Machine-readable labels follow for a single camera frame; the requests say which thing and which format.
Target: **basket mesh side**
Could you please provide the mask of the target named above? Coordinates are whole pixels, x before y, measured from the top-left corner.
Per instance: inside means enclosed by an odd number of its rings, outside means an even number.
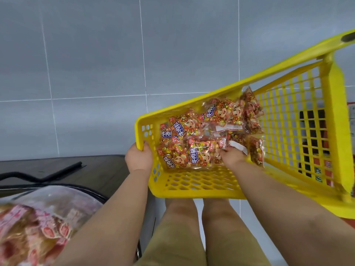
[[[264,107],[260,122],[265,131],[266,161],[282,163],[289,170],[333,187],[331,155],[319,67],[290,73],[257,99]]]

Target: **hand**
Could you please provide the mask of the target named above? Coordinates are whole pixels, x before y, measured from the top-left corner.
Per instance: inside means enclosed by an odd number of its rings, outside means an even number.
[[[238,162],[246,159],[246,155],[242,151],[232,146],[228,146],[226,150],[221,149],[219,154],[228,169],[232,169]]]
[[[153,154],[148,142],[144,142],[143,151],[139,150],[137,144],[134,143],[128,149],[125,161],[130,173],[135,170],[144,170],[150,176],[153,167]]]

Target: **yellow plastic basket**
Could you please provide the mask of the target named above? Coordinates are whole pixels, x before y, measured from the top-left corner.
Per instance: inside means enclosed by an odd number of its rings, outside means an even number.
[[[355,29],[325,40],[254,76],[139,117],[135,124],[137,146],[142,149],[143,141],[147,140],[154,150],[149,179],[151,192],[165,198],[245,199],[236,178],[224,167],[208,171],[165,170],[155,147],[159,142],[160,124],[189,108],[201,112],[202,102],[210,98],[237,98],[243,87],[293,68],[254,91],[265,111],[260,118],[266,133],[265,162],[270,165],[265,171],[334,214],[355,219],[355,199],[350,196],[354,164],[344,78],[333,58],[337,49],[354,42]],[[328,174],[332,172],[332,177],[327,176],[326,171]]]

